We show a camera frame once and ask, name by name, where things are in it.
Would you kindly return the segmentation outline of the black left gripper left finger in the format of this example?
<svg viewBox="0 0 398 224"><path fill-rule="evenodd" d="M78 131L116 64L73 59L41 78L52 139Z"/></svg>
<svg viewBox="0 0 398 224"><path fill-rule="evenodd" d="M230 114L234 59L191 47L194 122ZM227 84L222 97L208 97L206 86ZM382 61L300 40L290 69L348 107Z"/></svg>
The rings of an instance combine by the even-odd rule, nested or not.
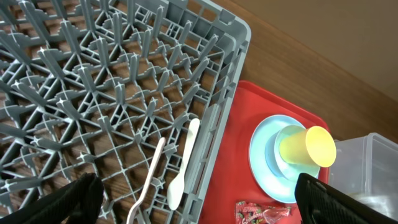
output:
<svg viewBox="0 0 398 224"><path fill-rule="evenodd" d="M103 203L104 185L94 173L47 195L4 218L1 224L96 223Z"/></svg>

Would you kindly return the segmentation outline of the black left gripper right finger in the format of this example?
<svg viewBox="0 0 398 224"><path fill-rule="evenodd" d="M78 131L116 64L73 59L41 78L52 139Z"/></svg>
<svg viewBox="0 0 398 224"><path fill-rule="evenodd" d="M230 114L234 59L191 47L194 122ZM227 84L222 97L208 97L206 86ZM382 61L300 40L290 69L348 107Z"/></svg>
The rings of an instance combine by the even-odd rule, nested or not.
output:
<svg viewBox="0 0 398 224"><path fill-rule="evenodd" d="M303 224L397 224L396 220L306 173L298 177L295 199Z"/></svg>

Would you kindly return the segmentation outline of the yellow plastic cup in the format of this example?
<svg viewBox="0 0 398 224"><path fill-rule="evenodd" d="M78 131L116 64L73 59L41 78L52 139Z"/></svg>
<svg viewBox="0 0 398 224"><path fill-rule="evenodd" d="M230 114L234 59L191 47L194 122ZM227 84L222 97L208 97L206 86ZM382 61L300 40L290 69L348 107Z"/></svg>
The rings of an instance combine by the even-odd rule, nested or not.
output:
<svg viewBox="0 0 398 224"><path fill-rule="evenodd" d="M319 167L330 167L335 162L335 142L325 128L290 125L280 133L279 154L285 162Z"/></svg>

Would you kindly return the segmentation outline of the red candy wrapper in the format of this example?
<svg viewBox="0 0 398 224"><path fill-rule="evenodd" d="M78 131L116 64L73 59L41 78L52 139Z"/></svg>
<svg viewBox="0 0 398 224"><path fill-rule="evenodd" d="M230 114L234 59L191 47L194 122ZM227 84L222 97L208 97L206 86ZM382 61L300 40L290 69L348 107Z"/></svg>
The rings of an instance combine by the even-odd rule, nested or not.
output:
<svg viewBox="0 0 398 224"><path fill-rule="evenodd" d="M252 202L237 202L235 224L275 224L291 214L291 207L273 207Z"/></svg>

